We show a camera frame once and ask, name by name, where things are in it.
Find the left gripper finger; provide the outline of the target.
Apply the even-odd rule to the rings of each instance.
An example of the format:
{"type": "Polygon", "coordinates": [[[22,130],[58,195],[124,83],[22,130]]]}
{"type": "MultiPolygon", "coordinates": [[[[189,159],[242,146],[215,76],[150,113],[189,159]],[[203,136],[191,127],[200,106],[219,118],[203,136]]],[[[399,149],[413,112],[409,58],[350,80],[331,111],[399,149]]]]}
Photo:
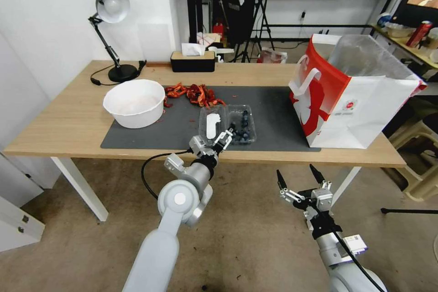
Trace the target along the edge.
{"type": "Polygon", "coordinates": [[[219,135],[219,150],[224,151],[233,141],[233,133],[221,133],[219,135]]]}
{"type": "Polygon", "coordinates": [[[214,146],[221,145],[221,146],[228,146],[234,137],[235,128],[230,127],[227,130],[221,132],[217,139],[214,141],[214,146]]]}

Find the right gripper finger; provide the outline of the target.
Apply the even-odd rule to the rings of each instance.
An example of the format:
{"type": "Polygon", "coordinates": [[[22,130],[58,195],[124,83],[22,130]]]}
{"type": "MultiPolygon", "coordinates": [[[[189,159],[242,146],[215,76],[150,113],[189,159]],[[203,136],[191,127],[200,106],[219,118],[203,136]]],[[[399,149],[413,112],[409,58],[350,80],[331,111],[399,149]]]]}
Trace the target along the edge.
{"type": "Polygon", "coordinates": [[[309,165],[310,170],[316,179],[317,183],[319,184],[320,188],[325,188],[329,190],[331,188],[331,182],[324,178],[323,174],[313,165],[309,165]]]}
{"type": "Polygon", "coordinates": [[[302,203],[305,200],[305,197],[298,194],[295,191],[290,190],[287,187],[287,184],[280,170],[277,169],[276,174],[277,174],[277,184],[280,189],[280,196],[289,203],[293,203],[293,202],[302,203]]]}

